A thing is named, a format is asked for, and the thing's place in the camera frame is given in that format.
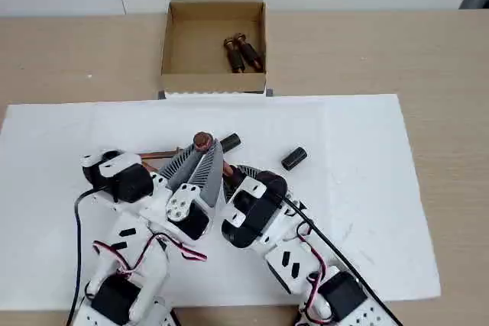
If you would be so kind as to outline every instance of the black cable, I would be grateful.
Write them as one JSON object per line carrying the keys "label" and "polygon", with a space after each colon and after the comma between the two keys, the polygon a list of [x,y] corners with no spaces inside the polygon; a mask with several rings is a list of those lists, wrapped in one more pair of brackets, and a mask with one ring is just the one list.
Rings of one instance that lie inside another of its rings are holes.
{"label": "black cable", "polygon": [[82,223],[79,219],[78,205],[87,196],[95,194],[96,192],[99,192],[99,191],[103,190],[104,188],[105,187],[101,187],[99,189],[90,189],[88,191],[85,191],[82,195],[80,195],[78,197],[77,200],[75,200],[76,254],[77,254],[76,284],[75,284],[75,295],[73,296],[73,301],[71,303],[70,313],[68,314],[68,319],[66,320],[66,326],[71,325],[71,321],[73,320],[73,316],[75,314],[76,301],[78,300],[78,294],[79,294],[79,283],[80,283],[81,275],[82,275]]}
{"label": "black cable", "polygon": [[348,267],[348,269],[355,275],[358,281],[363,285],[363,287],[370,293],[371,297],[380,305],[380,307],[398,324],[399,326],[403,326],[401,321],[397,319],[397,317],[392,313],[392,311],[381,301],[381,299],[375,294],[374,290],[368,285],[367,281],[362,278],[360,273],[353,267],[353,265],[348,261],[348,259],[341,253],[341,251],[336,248],[336,246],[321,232],[319,228],[316,227],[314,222],[309,219],[307,215],[305,215],[298,207],[295,205],[290,199],[283,198],[283,200],[298,214],[302,217],[302,219],[309,225],[309,227],[316,232],[319,238],[331,248],[331,250],[335,253],[335,255]]}

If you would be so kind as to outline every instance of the wooden table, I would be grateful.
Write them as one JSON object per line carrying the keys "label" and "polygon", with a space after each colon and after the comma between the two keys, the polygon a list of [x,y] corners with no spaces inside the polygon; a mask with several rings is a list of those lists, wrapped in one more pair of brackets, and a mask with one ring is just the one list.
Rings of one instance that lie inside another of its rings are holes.
{"label": "wooden table", "polygon": [[[393,310],[406,325],[487,324],[489,12],[270,13],[267,22],[276,94],[400,97],[442,297]],[[0,19],[0,106],[153,99],[163,34],[163,15]],[[294,312],[178,310],[183,324],[213,326],[284,326]],[[65,316],[0,312],[0,324],[62,325]]]}

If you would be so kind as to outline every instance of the rectangular hole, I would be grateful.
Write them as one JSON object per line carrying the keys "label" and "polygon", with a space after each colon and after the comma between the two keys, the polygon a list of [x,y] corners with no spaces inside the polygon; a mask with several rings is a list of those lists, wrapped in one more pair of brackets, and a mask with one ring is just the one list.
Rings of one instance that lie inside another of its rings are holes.
{"label": "rectangular hole", "polygon": [[296,279],[299,276],[299,268],[300,268],[299,263],[293,263],[291,275],[294,279]]}
{"label": "rectangular hole", "polygon": [[132,236],[133,234],[136,234],[136,228],[128,228],[119,232],[120,237]]}
{"label": "rectangular hole", "polygon": [[290,252],[284,251],[282,256],[282,266],[287,267],[287,265],[289,265],[289,260],[290,260]]}
{"label": "rectangular hole", "polygon": [[116,244],[112,244],[110,247],[112,247],[114,250],[123,250],[128,248],[128,244],[126,242],[118,242]]}

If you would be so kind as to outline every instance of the white paper sheet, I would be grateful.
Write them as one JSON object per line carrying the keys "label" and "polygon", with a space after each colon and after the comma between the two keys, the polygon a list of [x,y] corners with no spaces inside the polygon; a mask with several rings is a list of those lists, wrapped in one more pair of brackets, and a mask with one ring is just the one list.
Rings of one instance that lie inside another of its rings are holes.
{"label": "white paper sheet", "polygon": [[[100,147],[183,147],[201,130],[216,137],[237,132],[243,144],[226,160],[283,175],[382,298],[439,295],[396,96],[235,99],[11,106],[0,135],[0,308],[69,307],[76,264],[73,200],[89,188],[79,165],[83,154]],[[288,173],[280,159],[298,145],[309,156]],[[89,199],[80,212],[86,281],[96,261],[90,243],[104,237],[115,217]],[[198,246],[207,263],[186,262],[172,251],[165,286],[170,301],[296,302],[261,259],[228,244],[216,224]]]}

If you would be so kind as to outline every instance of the cardboard box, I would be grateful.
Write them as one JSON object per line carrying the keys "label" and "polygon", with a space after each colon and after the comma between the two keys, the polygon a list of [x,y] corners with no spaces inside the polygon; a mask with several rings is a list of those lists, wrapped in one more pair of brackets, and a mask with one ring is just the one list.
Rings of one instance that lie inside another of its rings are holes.
{"label": "cardboard box", "polygon": [[[262,56],[264,71],[233,74],[223,41],[242,32]],[[166,93],[262,93],[266,82],[262,1],[171,1],[161,66]]]}

